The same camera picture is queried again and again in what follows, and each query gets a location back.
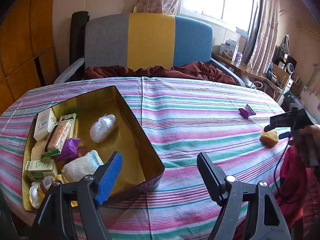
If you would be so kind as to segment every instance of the blue headboard panel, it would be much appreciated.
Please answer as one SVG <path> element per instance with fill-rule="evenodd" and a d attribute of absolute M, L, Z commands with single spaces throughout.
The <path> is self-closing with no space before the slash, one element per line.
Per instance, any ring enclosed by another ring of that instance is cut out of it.
<path fill-rule="evenodd" d="M 181 16 L 175 16 L 176 33 L 173 65 L 211 60 L 212 28 L 210 25 Z"/>

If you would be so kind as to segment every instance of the window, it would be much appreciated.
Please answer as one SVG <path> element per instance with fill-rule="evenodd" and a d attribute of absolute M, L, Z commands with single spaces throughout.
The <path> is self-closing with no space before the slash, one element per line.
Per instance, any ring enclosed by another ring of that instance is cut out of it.
<path fill-rule="evenodd" d="M 248 33 L 254 0 L 182 0 L 179 14 Z"/>

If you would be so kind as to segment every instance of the knitted sock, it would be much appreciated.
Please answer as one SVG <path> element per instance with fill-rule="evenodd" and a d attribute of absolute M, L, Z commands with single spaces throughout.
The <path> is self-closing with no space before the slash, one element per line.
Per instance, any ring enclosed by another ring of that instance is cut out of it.
<path fill-rule="evenodd" d="M 62 174 L 67 181 L 76 182 L 81 180 L 85 175 L 94 174 L 97 168 L 103 165 L 97 151 L 92 150 L 85 156 L 77 158 L 64 165 Z"/>

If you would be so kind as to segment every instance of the gold box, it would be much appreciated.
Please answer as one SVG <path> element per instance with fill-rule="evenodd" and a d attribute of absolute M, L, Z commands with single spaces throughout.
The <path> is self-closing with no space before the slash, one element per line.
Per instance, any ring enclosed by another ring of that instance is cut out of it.
<path fill-rule="evenodd" d="M 123 165 L 112 189 L 110 197 L 103 205 L 119 203 L 136 198 L 153 190 L 164 172 L 164 165 L 153 149 L 138 120 L 115 86 L 105 87 L 70 98 L 52 106 L 59 120 L 62 115 L 77 113 L 74 138 L 81 138 L 80 146 L 88 151 L 96 150 L 105 163 L 114 151 L 123 157 Z M 117 128 L 100 143 L 90 138 L 91 126 L 104 114 L 116 116 Z M 31 149 L 36 143 L 33 138 L 37 115 L 30 127 L 23 155 L 22 167 L 22 202 L 26 211 L 35 211 L 29 201 L 31 180 L 25 172 L 27 161 L 31 157 Z M 61 171 L 64 162 L 56 163 Z"/>

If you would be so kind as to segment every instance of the striped tablecloth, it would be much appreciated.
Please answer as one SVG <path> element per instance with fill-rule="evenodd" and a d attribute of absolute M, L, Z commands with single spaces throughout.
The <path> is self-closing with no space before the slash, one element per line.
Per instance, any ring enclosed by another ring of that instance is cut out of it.
<path fill-rule="evenodd" d="M 68 98 L 116 85 L 139 120 L 165 172 L 154 192 L 135 202 L 101 208 L 113 239 L 206 239 L 220 208 L 211 201 L 196 167 L 200 151 L 226 174 L 243 182 L 265 180 L 287 143 L 266 149 L 259 141 L 269 117 L 283 110 L 261 91 L 207 81 L 165 78 L 108 78 L 70 82 L 30 90 L 0 118 L 0 187 L 12 211 L 31 225 L 34 215 L 21 200 L 21 167 L 35 114 Z M 239 107 L 257 113 L 243 119 Z M 247 204 L 241 209 L 244 219 Z M 78 213 L 78 235 L 85 238 Z"/>

